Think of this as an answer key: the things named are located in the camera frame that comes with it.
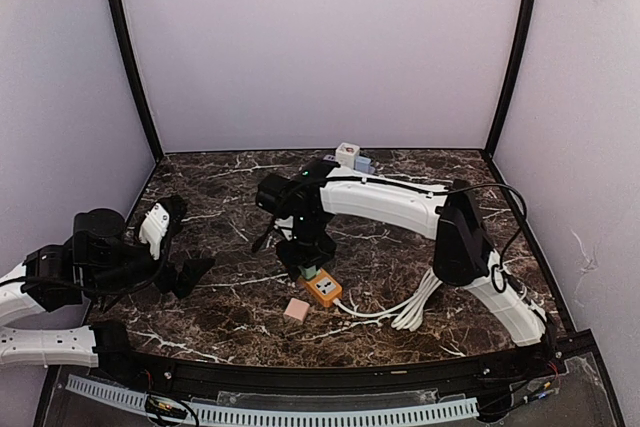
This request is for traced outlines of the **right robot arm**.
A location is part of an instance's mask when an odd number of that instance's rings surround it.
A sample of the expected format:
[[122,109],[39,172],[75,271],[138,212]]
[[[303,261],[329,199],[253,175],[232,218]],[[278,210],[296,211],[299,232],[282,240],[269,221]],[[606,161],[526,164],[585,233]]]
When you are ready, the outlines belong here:
[[265,177],[255,201],[271,215],[267,230],[282,237],[276,253],[289,277],[308,281],[322,293],[337,291],[321,271],[336,252],[326,227],[337,215],[401,227],[434,241],[432,268],[404,311],[419,313],[442,284],[467,290],[524,347],[511,357],[510,371],[530,381],[549,363],[546,347],[555,343],[556,326],[504,268],[473,189],[461,180],[450,186],[391,180],[318,158],[292,178]]

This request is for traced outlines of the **light blue charger plug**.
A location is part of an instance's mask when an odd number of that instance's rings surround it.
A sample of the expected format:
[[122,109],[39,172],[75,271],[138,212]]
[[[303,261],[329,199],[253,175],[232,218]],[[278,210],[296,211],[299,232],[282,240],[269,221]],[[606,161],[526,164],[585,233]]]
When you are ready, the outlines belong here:
[[354,169],[358,172],[373,174],[375,167],[370,158],[364,156],[357,156],[354,161]]

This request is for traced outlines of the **orange power strip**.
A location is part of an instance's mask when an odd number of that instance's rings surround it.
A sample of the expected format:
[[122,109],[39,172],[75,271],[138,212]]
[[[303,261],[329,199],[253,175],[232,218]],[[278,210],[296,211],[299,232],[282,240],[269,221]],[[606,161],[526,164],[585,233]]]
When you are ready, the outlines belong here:
[[324,269],[320,269],[310,280],[300,277],[298,284],[324,308],[330,308],[336,300],[342,299],[342,286]]

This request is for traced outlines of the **white cube power socket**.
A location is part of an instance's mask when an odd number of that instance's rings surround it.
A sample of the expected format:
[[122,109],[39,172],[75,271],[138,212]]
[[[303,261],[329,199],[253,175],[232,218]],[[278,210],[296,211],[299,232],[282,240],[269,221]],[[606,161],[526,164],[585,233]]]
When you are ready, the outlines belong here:
[[356,144],[342,142],[335,150],[335,160],[341,166],[350,169],[355,168],[356,161],[360,154],[360,147]]

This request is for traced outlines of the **green charger plug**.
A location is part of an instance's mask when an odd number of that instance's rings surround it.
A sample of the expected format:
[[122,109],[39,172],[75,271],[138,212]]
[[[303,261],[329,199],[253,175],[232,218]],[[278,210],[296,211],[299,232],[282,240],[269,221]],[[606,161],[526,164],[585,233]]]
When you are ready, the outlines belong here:
[[313,265],[309,267],[300,267],[300,277],[305,281],[311,281],[316,278],[320,272],[320,268]]

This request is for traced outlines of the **pink charger plug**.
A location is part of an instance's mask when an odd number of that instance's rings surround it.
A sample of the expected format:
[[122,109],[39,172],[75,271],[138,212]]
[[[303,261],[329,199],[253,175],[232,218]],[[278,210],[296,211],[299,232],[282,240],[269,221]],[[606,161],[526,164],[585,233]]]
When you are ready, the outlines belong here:
[[310,304],[308,302],[292,298],[284,310],[283,317],[286,321],[303,323],[308,315]]

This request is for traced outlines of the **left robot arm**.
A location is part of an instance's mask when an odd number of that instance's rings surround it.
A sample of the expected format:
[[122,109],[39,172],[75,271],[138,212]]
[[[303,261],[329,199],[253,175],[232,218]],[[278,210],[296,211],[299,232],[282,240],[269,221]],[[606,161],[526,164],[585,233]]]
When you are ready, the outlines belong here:
[[28,316],[79,305],[84,299],[119,302],[149,286],[183,299],[215,265],[213,258],[188,259],[178,271],[163,249],[158,260],[144,246],[99,249],[76,255],[72,243],[47,245],[30,253],[1,278],[1,363],[77,365],[100,368],[120,383],[141,374],[126,327],[104,321],[67,330],[19,330],[8,325]]

